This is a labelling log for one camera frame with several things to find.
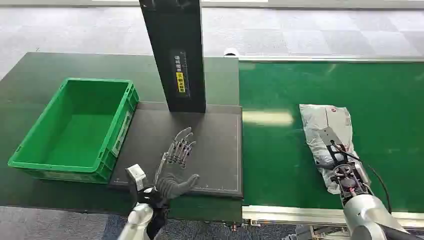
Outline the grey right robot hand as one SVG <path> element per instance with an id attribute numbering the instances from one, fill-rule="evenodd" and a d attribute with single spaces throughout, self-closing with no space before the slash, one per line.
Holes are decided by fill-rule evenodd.
<path id="1" fill-rule="evenodd" d="M 315 165 L 331 171 L 330 180 L 339 186 L 342 205 L 358 195 L 373 195 L 370 179 L 359 158 L 347 152 L 342 141 L 330 127 L 319 129 L 318 133 L 329 152 L 331 161 L 317 162 Z"/>

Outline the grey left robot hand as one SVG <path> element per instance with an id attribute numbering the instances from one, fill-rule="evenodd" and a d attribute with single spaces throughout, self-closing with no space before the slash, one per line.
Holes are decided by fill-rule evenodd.
<path id="1" fill-rule="evenodd" d="M 155 171 L 154 187 L 165 201 L 189 192 L 199 182 L 200 175 L 197 173 L 185 176 L 187 161 L 196 143 L 192 140 L 193 135 L 190 126 L 181 130 L 163 153 Z"/>

